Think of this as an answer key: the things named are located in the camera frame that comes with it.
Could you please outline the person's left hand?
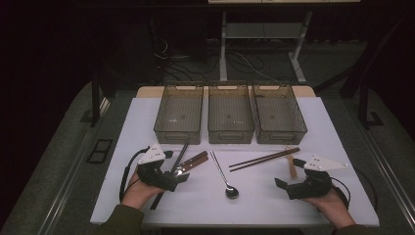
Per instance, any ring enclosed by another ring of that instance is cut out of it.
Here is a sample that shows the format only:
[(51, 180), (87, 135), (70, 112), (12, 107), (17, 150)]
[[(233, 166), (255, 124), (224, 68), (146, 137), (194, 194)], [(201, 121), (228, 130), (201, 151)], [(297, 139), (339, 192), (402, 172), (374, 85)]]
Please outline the person's left hand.
[(124, 192), (121, 204), (136, 210), (141, 210), (150, 199), (162, 192), (163, 190), (161, 188), (143, 183), (139, 179), (139, 176), (134, 173), (128, 182), (128, 187)]

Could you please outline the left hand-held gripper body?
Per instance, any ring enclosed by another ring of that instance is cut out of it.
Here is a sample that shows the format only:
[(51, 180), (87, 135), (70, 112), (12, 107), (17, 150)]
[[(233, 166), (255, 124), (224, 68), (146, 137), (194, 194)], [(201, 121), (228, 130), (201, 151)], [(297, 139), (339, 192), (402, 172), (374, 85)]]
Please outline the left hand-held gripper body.
[(174, 175), (169, 171), (162, 171), (161, 166), (166, 160), (164, 150), (159, 144), (152, 145), (148, 151), (138, 160), (138, 176), (142, 182), (174, 192), (178, 184)]

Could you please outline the long metal spoon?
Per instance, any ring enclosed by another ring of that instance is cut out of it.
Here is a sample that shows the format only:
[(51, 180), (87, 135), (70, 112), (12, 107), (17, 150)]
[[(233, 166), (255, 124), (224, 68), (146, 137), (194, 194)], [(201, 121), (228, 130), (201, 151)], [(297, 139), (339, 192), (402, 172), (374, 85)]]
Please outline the long metal spoon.
[(223, 172), (223, 170), (222, 170), (222, 168), (219, 164), (219, 161), (216, 158), (216, 155), (215, 155), (214, 151), (210, 151), (209, 153), (210, 153), (210, 155), (211, 155), (211, 157), (212, 157), (212, 159), (213, 159), (213, 161), (214, 161), (214, 163), (215, 163), (215, 165), (216, 165), (216, 167), (217, 167), (217, 169), (218, 169), (218, 171), (221, 175), (221, 178), (223, 179), (223, 181), (225, 183), (225, 186), (226, 186), (225, 195), (226, 195), (226, 197), (228, 199), (231, 199), (231, 200), (237, 199), (239, 197), (239, 191), (235, 187), (231, 186), (228, 183), (228, 181), (226, 179), (226, 176), (225, 176), (225, 174), (224, 174), (224, 172)]

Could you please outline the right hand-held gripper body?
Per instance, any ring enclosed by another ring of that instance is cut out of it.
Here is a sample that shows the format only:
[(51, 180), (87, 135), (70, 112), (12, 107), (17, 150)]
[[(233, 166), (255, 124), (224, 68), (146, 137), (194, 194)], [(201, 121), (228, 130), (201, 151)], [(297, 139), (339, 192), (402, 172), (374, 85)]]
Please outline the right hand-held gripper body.
[(304, 182), (288, 185), (289, 198), (291, 200), (306, 199), (327, 195), (333, 188), (332, 178), (328, 171), (346, 168), (348, 168), (348, 164), (316, 156), (311, 157), (308, 161), (305, 161), (303, 168), (305, 173)]

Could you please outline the light wooden spoon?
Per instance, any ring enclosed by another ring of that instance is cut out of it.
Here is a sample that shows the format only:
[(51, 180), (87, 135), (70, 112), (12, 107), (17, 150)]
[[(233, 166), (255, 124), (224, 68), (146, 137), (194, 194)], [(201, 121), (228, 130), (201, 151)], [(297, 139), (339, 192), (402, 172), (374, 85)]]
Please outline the light wooden spoon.
[(292, 156), (292, 154), (289, 154), (286, 157), (288, 164), (289, 164), (289, 170), (290, 170), (290, 177), (291, 179), (297, 179), (298, 178), (298, 174), (297, 174), (297, 170), (296, 170), (296, 166), (294, 165), (294, 157)]

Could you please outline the translucent grey plastic bin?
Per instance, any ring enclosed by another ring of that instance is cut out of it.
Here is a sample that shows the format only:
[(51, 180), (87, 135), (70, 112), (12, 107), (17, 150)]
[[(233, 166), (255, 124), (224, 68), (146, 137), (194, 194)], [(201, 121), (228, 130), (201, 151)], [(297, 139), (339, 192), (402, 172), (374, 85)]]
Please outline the translucent grey plastic bin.
[(291, 85), (254, 84), (252, 104), (258, 144), (298, 145), (307, 133)]
[(208, 142), (210, 144), (250, 144), (254, 119), (247, 84), (225, 81), (208, 87)]
[(154, 125), (161, 144), (201, 143), (204, 88), (200, 85), (167, 85)]

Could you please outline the brown chopstick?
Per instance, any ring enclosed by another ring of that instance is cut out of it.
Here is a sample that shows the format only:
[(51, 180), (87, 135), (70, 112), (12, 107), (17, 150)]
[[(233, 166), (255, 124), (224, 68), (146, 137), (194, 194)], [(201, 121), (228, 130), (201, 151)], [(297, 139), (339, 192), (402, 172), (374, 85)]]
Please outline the brown chopstick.
[(296, 147), (296, 148), (293, 148), (293, 149), (287, 149), (287, 150), (284, 150), (284, 151), (281, 151), (281, 152), (278, 152), (278, 153), (274, 153), (274, 154), (271, 154), (271, 155), (267, 155), (267, 156), (264, 156), (264, 157), (259, 157), (259, 158), (256, 158), (256, 159), (244, 161), (244, 162), (237, 163), (237, 164), (231, 164), (231, 165), (229, 165), (229, 167), (237, 166), (238, 168), (241, 168), (241, 167), (245, 167), (246, 165), (251, 166), (251, 165), (255, 165), (257, 163), (266, 162), (268, 160), (288, 156), (289, 154), (293, 154), (293, 153), (296, 153), (296, 152), (299, 152), (299, 151), (300, 151), (299, 147)]
[(300, 148), (296, 147), (293, 149), (288, 149), (288, 150), (284, 150), (275, 154), (271, 154), (271, 155), (267, 155), (264, 157), (259, 157), (256, 159), (252, 159), (252, 160), (248, 160), (248, 161), (244, 161), (241, 163), (237, 163), (237, 164), (231, 164), (228, 167), (230, 168), (230, 171), (236, 171), (236, 170), (240, 170), (246, 167), (250, 167), (253, 165), (259, 165), (259, 164), (263, 164), (272, 160), (276, 160), (282, 157), (286, 157), (289, 156), (291, 154), (297, 153), (300, 151)]

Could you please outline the wooden-handled knife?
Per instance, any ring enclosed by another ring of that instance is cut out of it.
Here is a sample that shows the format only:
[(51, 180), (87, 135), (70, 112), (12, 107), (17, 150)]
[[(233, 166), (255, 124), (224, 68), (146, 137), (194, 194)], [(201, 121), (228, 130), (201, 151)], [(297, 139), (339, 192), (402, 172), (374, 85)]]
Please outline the wooden-handled knife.
[(180, 164), (179, 167), (174, 172), (174, 176), (179, 177), (179, 176), (187, 175), (191, 169), (206, 162), (207, 160), (208, 160), (207, 156), (194, 157), (186, 161), (185, 163)]

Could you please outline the person's right hand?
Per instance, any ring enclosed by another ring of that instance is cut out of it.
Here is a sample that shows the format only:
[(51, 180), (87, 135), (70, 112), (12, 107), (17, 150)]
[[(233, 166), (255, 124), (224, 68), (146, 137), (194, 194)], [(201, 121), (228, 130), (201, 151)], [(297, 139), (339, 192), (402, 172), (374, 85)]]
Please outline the person's right hand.
[(330, 190), (325, 196), (306, 198), (304, 201), (315, 206), (336, 229), (355, 225), (355, 221), (335, 190)]

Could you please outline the black metal stand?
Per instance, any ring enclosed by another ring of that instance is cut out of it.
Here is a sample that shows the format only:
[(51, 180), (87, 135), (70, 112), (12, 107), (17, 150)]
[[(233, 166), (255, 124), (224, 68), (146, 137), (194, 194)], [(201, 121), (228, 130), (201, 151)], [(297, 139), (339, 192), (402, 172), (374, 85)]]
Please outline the black metal stand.
[(370, 32), (370, 39), (368, 45), (361, 57), (362, 69), (359, 78), (359, 105), (358, 105), (358, 119), (362, 125), (368, 129), (371, 121), (368, 119), (368, 103), (369, 103), (369, 70), (372, 68), (375, 60), (382, 49), (382, 41), (384, 38), (383, 20), (378, 17), (372, 24)]
[(91, 74), (91, 101), (92, 101), (92, 120), (91, 126), (94, 127), (101, 116), (101, 102), (106, 97), (107, 79), (103, 67), (93, 70)]

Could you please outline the black double floor frame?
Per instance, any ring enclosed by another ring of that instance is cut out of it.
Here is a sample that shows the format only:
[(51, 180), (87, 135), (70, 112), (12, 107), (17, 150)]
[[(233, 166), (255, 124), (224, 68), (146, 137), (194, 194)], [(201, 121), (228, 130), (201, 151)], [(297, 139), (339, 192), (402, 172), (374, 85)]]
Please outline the black double floor frame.
[(112, 139), (98, 139), (86, 161), (89, 164), (102, 164), (109, 154), (112, 143)]

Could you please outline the white metal-frame desk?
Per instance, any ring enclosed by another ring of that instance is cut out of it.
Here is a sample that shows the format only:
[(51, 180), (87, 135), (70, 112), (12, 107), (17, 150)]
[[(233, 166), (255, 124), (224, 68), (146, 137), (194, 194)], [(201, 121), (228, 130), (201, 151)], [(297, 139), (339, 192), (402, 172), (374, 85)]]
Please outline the white metal-frame desk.
[[(345, 4), (357, 4), (361, 0), (207, 0), (210, 6), (234, 6), (252, 8), (272, 6), (294, 6), (305, 5), (307, 7), (340, 6)], [(228, 21), (228, 10), (221, 13), (221, 34), (219, 51), (219, 79), (228, 79), (227, 71), (227, 49), (228, 39), (295, 39), (296, 47), (288, 53), (295, 78), (299, 84), (306, 84), (306, 79), (301, 69), (299, 55), (305, 40), (309, 25), (313, 16), (312, 10), (306, 10), (300, 22), (293, 23), (233, 23)]]

